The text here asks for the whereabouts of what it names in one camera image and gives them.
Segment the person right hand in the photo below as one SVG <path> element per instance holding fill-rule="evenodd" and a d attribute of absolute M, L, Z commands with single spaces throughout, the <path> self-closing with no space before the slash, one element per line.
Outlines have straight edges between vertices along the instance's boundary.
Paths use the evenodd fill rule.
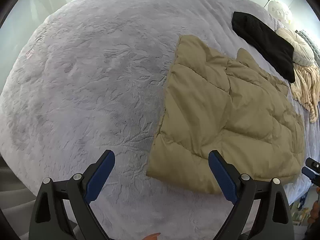
<path fill-rule="evenodd" d="M 312 206 L 312 209 L 310 211 L 310 217 L 308 218 L 308 224 L 311 225 L 313 224 L 316 219 L 319 218 L 319 203 L 318 201 L 315 201 L 313 206 Z"/>

